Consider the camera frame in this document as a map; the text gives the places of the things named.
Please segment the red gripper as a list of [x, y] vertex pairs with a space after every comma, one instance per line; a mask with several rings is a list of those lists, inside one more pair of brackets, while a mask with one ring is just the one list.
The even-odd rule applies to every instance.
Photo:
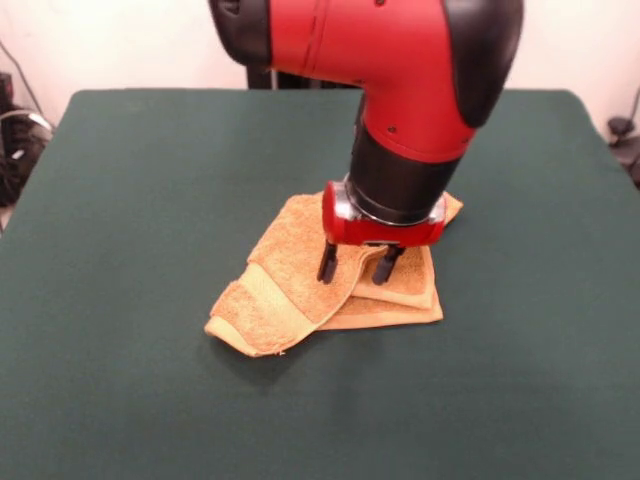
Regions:
[[362, 213], [347, 195], [346, 183], [329, 181], [322, 194], [322, 226], [326, 238], [317, 280], [333, 281], [337, 265], [336, 245], [390, 245], [379, 259], [372, 281], [384, 285], [390, 278], [403, 248], [431, 245], [446, 224], [446, 199], [442, 195], [424, 221], [415, 225], [387, 225]]

